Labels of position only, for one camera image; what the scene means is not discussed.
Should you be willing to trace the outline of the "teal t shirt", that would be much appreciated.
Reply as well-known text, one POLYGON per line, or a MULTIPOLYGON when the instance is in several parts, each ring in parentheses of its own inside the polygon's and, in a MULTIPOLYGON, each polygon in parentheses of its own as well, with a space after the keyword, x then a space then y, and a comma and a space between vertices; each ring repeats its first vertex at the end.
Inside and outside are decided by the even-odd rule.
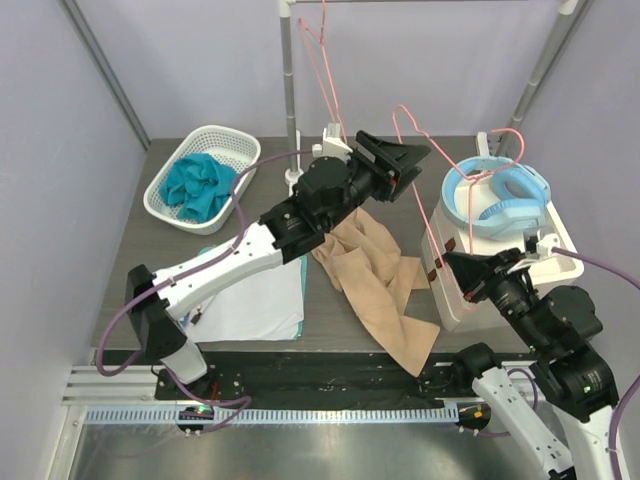
POLYGON ((173 163, 159 194, 177 218, 205 223, 215 218, 231 196, 236 171, 208 153, 192 153, 173 163))

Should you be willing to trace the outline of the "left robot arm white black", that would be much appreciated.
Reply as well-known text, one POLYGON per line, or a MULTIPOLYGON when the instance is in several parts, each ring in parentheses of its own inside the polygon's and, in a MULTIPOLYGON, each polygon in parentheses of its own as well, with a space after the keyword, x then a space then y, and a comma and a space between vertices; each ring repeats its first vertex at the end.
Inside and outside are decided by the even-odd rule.
POLYGON ((145 265, 130 270, 123 311, 142 354, 164 365, 184 397, 209 401, 213 370, 180 319, 224 288, 320 246, 367 199, 395 201, 430 152, 427 145, 393 143, 359 131, 355 148, 315 156, 291 195, 256 222, 242 221, 234 239, 165 272, 145 265))

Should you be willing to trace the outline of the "beige t shirt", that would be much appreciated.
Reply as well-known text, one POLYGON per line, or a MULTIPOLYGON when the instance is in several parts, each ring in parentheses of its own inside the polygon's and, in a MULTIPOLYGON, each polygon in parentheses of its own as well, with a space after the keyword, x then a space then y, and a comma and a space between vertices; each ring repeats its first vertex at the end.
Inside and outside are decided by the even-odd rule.
POLYGON ((404 256, 389 230, 362 208, 326 234, 312 256, 377 344, 419 376, 440 333, 405 314, 411 293, 430 288, 421 260, 404 256))

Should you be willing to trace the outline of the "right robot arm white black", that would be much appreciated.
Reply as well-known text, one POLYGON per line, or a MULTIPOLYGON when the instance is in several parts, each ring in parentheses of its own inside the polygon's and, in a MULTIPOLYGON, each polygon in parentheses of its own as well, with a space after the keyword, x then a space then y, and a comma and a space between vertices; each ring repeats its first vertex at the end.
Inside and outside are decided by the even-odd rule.
POLYGON ((567 441, 561 443, 533 408, 515 397, 493 350, 471 345, 454 357, 457 391, 477 394, 547 479, 627 479, 619 438, 623 413, 639 384, 620 395, 607 362, 591 346, 603 325, 589 293, 560 285, 545 296, 533 286, 529 268, 539 257, 517 248, 494 256, 447 252, 464 299, 490 301, 529 348, 534 382, 553 407, 567 441))

